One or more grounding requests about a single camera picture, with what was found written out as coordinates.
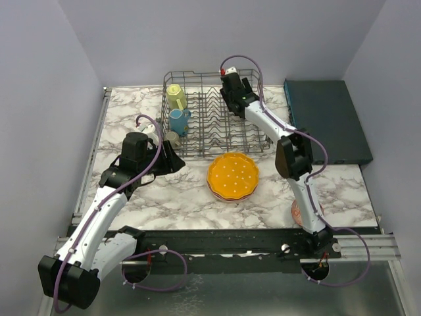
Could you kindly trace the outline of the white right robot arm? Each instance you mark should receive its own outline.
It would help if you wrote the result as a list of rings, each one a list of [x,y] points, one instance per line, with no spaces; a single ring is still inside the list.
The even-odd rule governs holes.
[[[305,231],[302,248],[311,257],[326,251],[333,238],[312,181],[312,148],[309,135],[278,118],[253,92],[248,79],[234,72],[221,72],[220,93],[230,112],[260,128],[276,145],[275,167],[293,191]]]

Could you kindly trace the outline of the orange polka dot plate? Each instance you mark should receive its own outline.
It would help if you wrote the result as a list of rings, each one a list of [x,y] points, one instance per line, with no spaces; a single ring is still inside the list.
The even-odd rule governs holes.
[[[207,171],[207,186],[225,198],[240,198],[259,185],[255,161],[240,152],[219,155]]]

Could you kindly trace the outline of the red patterned glass bowl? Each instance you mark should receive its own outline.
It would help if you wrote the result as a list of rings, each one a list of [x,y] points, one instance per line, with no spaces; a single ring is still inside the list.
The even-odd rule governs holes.
[[[305,217],[307,218],[305,221],[306,227],[309,227],[310,220],[315,218],[313,207],[310,206],[310,210],[306,211],[305,214],[306,214]],[[291,216],[296,224],[298,224],[300,227],[303,227],[303,219],[301,216],[301,210],[299,208],[299,205],[296,199],[294,199],[293,203],[291,204]]]

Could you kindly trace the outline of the blue floral mug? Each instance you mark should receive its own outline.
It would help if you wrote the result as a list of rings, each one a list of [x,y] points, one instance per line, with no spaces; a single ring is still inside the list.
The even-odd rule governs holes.
[[[185,136],[188,133],[188,121],[191,117],[189,109],[173,109],[169,113],[169,127],[170,130],[177,133],[179,136]]]

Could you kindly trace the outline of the small grey cup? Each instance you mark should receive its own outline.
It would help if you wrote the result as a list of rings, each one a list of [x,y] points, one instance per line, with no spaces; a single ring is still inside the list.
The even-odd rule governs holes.
[[[165,140],[168,140],[173,148],[179,148],[181,146],[180,136],[174,131],[167,132]]]

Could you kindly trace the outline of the grey wire dish rack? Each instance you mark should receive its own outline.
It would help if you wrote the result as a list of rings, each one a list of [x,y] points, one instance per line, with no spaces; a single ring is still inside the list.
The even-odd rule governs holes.
[[[188,133],[175,149],[180,157],[210,157],[229,151],[255,154],[270,148],[270,140],[258,127],[229,112],[217,72],[170,71],[164,75],[159,118],[164,133],[170,130],[166,90],[172,84],[183,89],[191,111]]]

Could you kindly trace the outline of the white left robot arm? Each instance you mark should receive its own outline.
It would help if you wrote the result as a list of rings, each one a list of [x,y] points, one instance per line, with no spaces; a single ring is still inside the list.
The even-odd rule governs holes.
[[[164,176],[185,166],[170,141],[155,145],[141,132],[126,134],[120,155],[103,171],[88,212],[65,244],[53,256],[43,256],[37,266],[43,293],[54,303],[87,309],[94,301],[101,280],[117,264],[129,257],[141,259],[146,245],[143,233],[121,228],[116,240],[100,244],[116,215],[127,204],[142,177]]]

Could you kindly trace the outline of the pale yellow mug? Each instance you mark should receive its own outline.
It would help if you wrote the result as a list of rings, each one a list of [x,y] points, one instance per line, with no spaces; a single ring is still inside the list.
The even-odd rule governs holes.
[[[187,99],[184,90],[178,84],[171,84],[167,86],[166,98],[170,110],[184,110],[187,108]]]

